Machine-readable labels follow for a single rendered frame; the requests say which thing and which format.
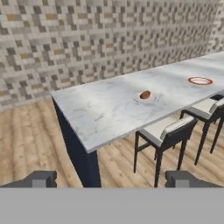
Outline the red-rimmed white plate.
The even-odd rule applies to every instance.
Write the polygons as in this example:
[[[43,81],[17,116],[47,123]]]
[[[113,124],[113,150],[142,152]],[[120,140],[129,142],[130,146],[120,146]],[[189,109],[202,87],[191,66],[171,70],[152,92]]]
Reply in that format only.
[[[213,81],[204,77],[191,77],[188,81],[195,85],[207,86],[213,84]]]

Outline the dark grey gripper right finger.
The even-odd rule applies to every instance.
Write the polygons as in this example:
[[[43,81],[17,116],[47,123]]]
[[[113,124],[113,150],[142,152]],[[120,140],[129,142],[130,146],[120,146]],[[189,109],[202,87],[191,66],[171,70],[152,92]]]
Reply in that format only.
[[[221,188],[211,182],[196,178],[189,171],[167,171],[165,187],[169,188]]]

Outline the dark blue kitchen island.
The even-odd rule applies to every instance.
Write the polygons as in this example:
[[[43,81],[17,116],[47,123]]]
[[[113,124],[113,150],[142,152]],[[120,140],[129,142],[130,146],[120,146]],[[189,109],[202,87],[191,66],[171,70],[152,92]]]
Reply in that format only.
[[[188,81],[191,77],[208,78],[213,84],[195,85]],[[146,90],[159,100],[144,104],[133,99]],[[100,187],[98,149],[222,90],[224,52],[217,52],[52,91],[51,97],[80,182]]]

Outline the black stool with white cushion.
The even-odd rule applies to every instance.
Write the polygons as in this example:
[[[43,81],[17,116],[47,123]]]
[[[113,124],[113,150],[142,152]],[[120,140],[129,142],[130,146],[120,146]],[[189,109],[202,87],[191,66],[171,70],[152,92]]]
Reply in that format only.
[[[190,139],[197,122],[198,120],[190,115],[179,120],[167,117],[138,130],[135,138],[133,172],[137,170],[137,153],[152,146],[155,149],[154,160],[156,161],[154,187],[157,188],[164,151],[181,143],[177,166],[179,171],[185,155],[187,141]]]
[[[193,116],[194,118],[197,118],[198,120],[204,123],[197,156],[194,162],[194,164],[196,165],[200,159],[200,153],[202,152],[210,124],[215,123],[217,120],[220,120],[213,139],[213,144],[210,153],[213,153],[214,151],[214,147],[221,133],[221,128],[224,124],[224,97],[218,101],[209,98],[199,103],[193,104],[191,107],[182,110],[179,118],[182,119],[184,117],[184,114]]]

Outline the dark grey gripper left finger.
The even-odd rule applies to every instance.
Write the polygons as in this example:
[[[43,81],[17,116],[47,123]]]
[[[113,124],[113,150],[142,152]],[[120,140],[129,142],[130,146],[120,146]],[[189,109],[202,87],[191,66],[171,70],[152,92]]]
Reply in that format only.
[[[9,187],[9,188],[56,187],[57,186],[56,178],[57,178],[56,171],[33,171],[27,177],[5,184],[3,185],[3,187]]]

